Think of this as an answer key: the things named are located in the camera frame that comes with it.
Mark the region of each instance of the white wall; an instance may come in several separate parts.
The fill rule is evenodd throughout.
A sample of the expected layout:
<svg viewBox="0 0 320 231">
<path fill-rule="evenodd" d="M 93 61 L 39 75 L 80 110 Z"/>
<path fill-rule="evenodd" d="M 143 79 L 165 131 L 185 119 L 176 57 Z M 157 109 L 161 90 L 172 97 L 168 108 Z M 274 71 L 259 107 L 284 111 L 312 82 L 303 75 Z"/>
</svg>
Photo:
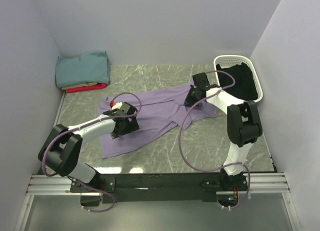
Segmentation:
<svg viewBox="0 0 320 231">
<path fill-rule="evenodd" d="M 31 0 L 0 0 L 0 230 L 14 228 L 61 92 L 60 54 Z"/>
<path fill-rule="evenodd" d="M 250 56 L 280 0 L 33 0 L 61 53 L 112 64 L 212 64 Z"/>
<path fill-rule="evenodd" d="M 319 14 L 319 0 L 281 0 L 251 56 L 264 133 L 306 231 L 320 227 Z"/>
</svg>

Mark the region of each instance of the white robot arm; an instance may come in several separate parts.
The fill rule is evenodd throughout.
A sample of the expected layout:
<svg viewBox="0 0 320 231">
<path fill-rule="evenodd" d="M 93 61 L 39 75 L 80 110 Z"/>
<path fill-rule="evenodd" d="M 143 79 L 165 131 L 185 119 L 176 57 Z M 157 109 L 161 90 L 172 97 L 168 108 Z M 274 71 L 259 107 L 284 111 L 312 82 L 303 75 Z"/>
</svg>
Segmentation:
<svg viewBox="0 0 320 231">
<path fill-rule="evenodd" d="M 139 125 L 136 116 L 133 115 L 136 111 L 137 109 L 129 103 L 118 102 L 112 106 L 110 111 L 85 123 L 69 127 L 58 124 L 53 127 L 46 139 L 38 154 L 38 159 L 43 161 L 47 147 L 58 135 L 74 130 L 54 142 L 50 151 L 47 152 L 45 164 L 60 176 L 70 176 L 96 187 L 95 182 L 98 183 L 100 174 L 86 163 L 79 161 L 81 146 L 102 135 L 111 134 L 115 139 L 138 130 Z"/>
<path fill-rule="evenodd" d="M 223 165 L 230 163 L 245 163 L 248 152 L 257 138 L 262 135 L 262 125 L 256 103 L 238 99 L 217 85 L 210 85 L 207 75 L 199 73 L 194 76 L 186 106 L 191 106 L 197 101 L 208 98 L 206 101 L 227 114 L 227 133 L 231 141 L 228 156 Z M 232 165 L 224 168 L 229 176 L 238 175 L 243 171 L 241 165 Z"/>
</svg>

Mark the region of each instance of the floor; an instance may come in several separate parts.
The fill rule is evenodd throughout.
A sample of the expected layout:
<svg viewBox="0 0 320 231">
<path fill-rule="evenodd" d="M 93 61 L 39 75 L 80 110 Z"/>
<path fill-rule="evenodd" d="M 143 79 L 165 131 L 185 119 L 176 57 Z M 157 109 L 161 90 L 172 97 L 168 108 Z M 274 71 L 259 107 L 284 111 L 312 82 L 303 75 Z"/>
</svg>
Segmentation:
<svg viewBox="0 0 320 231">
<path fill-rule="evenodd" d="M 58 123 L 77 125 L 97 117 L 103 96 L 121 92 L 166 89 L 192 81 L 192 75 L 213 70 L 210 65 L 112 65 L 110 85 L 105 89 L 68 93 L 64 97 Z M 209 74 L 214 84 L 214 74 Z M 228 154 L 227 116 L 219 110 L 217 118 L 194 122 L 182 133 L 182 149 L 191 164 L 203 169 L 221 166 Z M 131 153 L 102 159 L 99 139 L 82 145 L 80 160 L 102 173 L 188 173 L 193 172 L 181 159 L 179 128 Z M 274 167 L 264 136 L 249 151 L 247 162 L 253 172 L 273 172 Z"/>
</svg>

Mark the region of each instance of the purple shirt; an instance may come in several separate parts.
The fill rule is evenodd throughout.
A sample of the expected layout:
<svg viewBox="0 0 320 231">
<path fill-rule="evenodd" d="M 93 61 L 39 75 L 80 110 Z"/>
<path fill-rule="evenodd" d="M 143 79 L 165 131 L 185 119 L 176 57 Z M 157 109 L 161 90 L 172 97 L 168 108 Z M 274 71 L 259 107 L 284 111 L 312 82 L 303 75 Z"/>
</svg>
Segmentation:
<svg viewBox="0 0 320 231">
<path fill-rule="evenodd" d="M 136 93 L 141 99 L 142 108 L 137 114 L 136 120 L 139 130 L 124 136 L 112 139 L 110 134 L 100 137 L 102 158 L 126 154 L 156 140 L 166 132 L 181 126 L 189 107 L 184 106 L 185 99 L 192 83 L 186 83 L 177 87 L 158 89 L 149 92 Z M 112 97 L 104 97 L 98 107 L 97 113 L 110 110 Z M 139 108 L 138 100 L 129 94 L 119 96 L 115 102 L 128 102 Z M 217 111 L 210 103 L 204 102 L 200 107 L 194 108 L 184 122 L 183 129 L 189 127 L 192 121 L 198 121 L 205 117 L 215 118 Z"/>
</svg>

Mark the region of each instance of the tan folded cloth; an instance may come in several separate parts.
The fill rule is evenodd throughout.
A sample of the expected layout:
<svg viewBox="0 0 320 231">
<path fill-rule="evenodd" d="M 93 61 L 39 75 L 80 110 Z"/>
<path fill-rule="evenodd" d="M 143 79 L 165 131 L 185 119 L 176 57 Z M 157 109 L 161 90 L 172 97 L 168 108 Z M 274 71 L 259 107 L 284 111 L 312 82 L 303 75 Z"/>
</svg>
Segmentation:
<svg viewBox="0 0 320 231">
<path fill-rule="evenodd" d="M 97 82 L 85 82 L 85 83 L 81 83 L 81 84 L 77 84 L 77 85 L 73 85 L 73 86 L 68 86 L 68 87 L 62 87 L 62 90 L 67 90 L 67 89 L 74 89 L 74 88 L 80 88 L 80 87 L 90 87 L 93 85 L 96 85 Z"/>
</svg>

